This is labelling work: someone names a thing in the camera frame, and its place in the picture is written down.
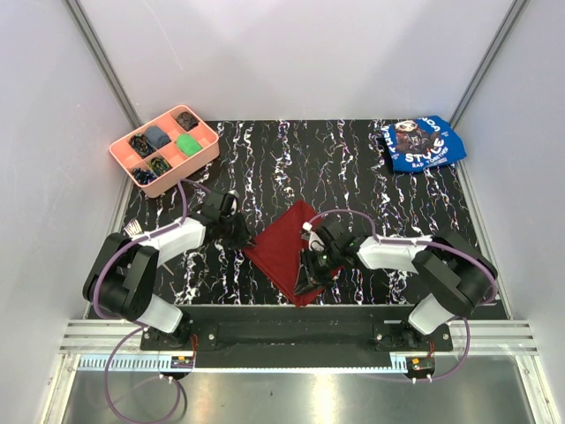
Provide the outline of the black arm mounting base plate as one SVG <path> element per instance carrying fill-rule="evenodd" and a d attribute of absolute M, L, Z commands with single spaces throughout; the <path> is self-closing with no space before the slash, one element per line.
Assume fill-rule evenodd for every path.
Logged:
<path fill-rule="evenodd" d="M 301 368 L 391 367 L 394 352 L 453 351 L 447 325 L 429 336 L 409 335 L 409 307 L 399 306 L 192 306 L 194 343 L 174 342 L 156 330 L 141 338 L 143 351 L 196 349 L 196 367 L 258 371 Z"/>

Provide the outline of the red cloth napkin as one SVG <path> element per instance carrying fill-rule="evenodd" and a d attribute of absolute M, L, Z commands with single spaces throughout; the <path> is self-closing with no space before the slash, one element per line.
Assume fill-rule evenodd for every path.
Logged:
<path fill-rule="evenodd" d="M 305 247 L 302 227 L 316 214 L 306 202 L 296 201 L 254 238 L 254 246 L 244 249 L 251 263 L 296 307 L 311 304 L 322 292 L 322 289 L 316 289 L 303 295 L 294 293 L 300 268 L 300 251 Z"/>

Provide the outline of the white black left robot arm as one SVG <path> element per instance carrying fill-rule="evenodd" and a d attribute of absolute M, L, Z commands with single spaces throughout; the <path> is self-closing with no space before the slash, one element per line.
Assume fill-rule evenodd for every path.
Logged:
<path fill-rule="evenodd" d="M 191 316 L 154 294 L 156 271 L 165 262 L 208 244 L 225 249 L 252 245 L 236 192 L 211 191 L 193 211 L 135 238 L 108 235 L 82 289 L 99 316 L 152 330 L 173 350 L 191 341 Z"/>

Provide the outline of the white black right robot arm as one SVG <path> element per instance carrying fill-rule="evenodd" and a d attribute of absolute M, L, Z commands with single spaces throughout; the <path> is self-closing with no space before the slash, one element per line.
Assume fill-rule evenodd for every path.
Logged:
<path fill-rule="evenodd" d="M 343 267 L 394 269 L 418 275 L 429 294 L 411 310 L 401 327 L 403 344 L 420 350 L 442 324 L 468 318 L 496 296 L 497 271 L 454 231 L 418 238 L 356 236 L 338 222 L 317 228 L 303 225 L 308 245 L 300 251 L 295 295 L 329 285 Z"/>

